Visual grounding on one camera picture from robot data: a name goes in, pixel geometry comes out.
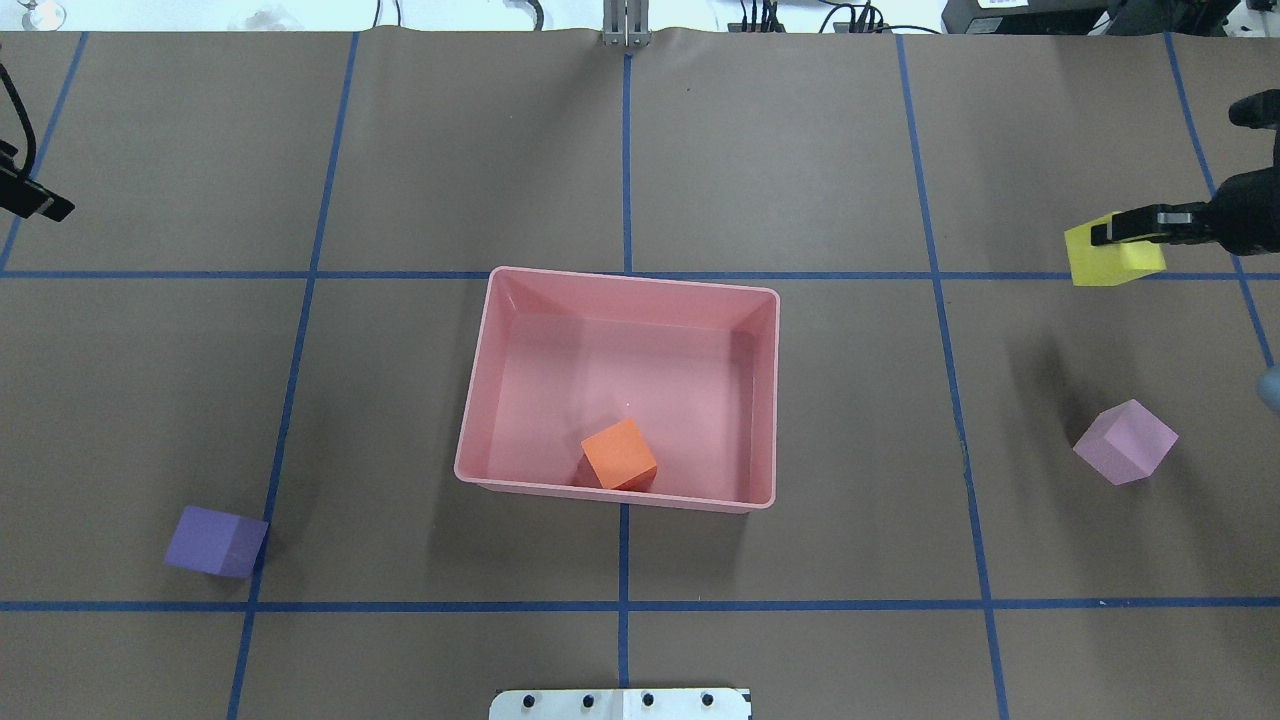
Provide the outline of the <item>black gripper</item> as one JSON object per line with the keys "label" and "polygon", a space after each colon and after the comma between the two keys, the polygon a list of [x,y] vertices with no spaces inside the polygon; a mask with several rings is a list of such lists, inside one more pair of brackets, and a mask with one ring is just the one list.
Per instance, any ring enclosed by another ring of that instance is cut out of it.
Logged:
{"label": "black gripper", "polygon": [[1187,210],[1114,213],[1091,225],[1091,246],[1211,243],[1240,258],[1279,252],[1279,90],[1243,97],[1228,114],[1234,126],[1274,132],[1267,167],[1221,183],[1203,211],[1203,220]]}

